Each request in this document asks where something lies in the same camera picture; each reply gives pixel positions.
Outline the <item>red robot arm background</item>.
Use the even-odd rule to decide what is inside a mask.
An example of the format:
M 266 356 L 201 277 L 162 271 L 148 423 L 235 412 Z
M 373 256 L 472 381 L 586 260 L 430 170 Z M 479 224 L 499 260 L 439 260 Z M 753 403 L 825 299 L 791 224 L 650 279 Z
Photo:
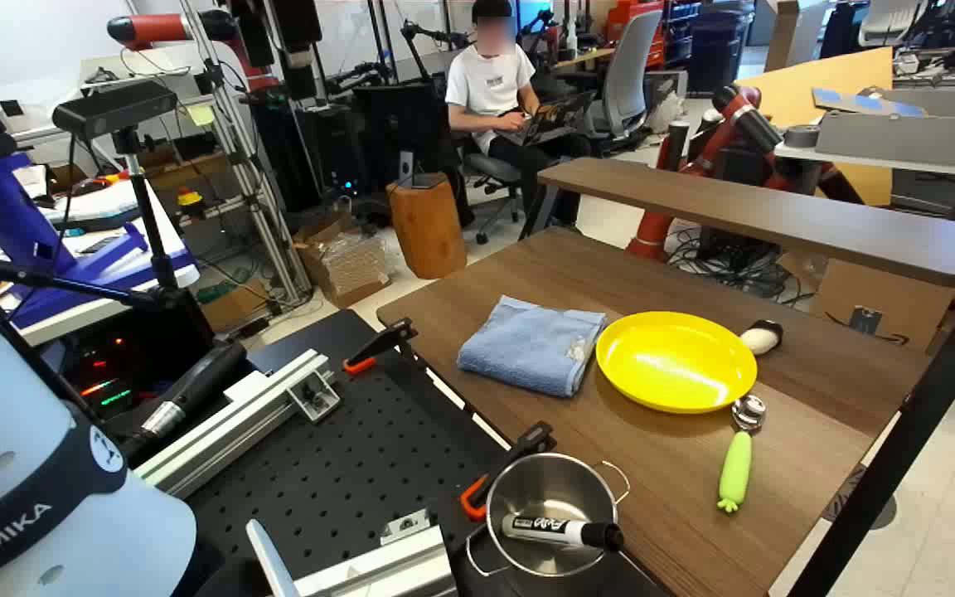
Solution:
M 689 125 L 675 124 L 666 138 L 659 144 L 657 166 L 669 172 L 689 172 L 689 177 L 709 177 L 713 166 L 731 149 L 753 149 L 761 161 L 766 161 L 780 146 L 780 134 L 768 125 L 768 119 L 761 113 L 764 92 L 756 86 L 719 86 L 713 92 L 713 115 L 718 125 L 702 136 L 702 144 L 693 154 L 682 154 L 682 144 L 689 138 Z M 646 210 L 626 251 L 637 260 L 663 261 L 666 260 L 666 231 L 675 220 Z

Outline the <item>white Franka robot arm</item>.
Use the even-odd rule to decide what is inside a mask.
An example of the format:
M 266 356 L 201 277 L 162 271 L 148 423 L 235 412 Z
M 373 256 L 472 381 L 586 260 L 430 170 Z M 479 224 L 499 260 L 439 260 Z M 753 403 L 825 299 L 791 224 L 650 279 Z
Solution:
M 0 334 L 0 597 L 173 597 L 196 545 L 193 509 L 134 476 Z

